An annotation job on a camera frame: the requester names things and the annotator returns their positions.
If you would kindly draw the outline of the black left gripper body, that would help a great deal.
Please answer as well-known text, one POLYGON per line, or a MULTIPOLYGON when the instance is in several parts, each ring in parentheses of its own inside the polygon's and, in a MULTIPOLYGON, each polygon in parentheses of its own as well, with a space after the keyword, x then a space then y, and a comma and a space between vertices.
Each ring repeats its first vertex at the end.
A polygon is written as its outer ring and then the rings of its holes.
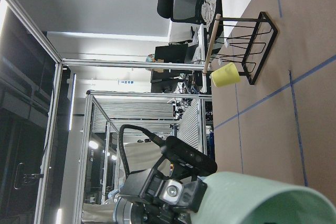
POLYGON ((119 223, 191 223, 206 190, 201 180, 184 184, 153 168, 131 174, 120 188, 119 223))

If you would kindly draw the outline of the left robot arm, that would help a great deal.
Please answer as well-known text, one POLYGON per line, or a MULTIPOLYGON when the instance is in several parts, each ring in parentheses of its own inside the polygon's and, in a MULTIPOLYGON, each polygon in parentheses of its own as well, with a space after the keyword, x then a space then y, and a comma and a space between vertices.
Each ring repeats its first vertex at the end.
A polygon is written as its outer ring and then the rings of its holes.
POLYGON ((113 213, 115 223, 191 223, 199 210, 207 184, 182 183, 157 169, 130 174, 120 188, 113 213))

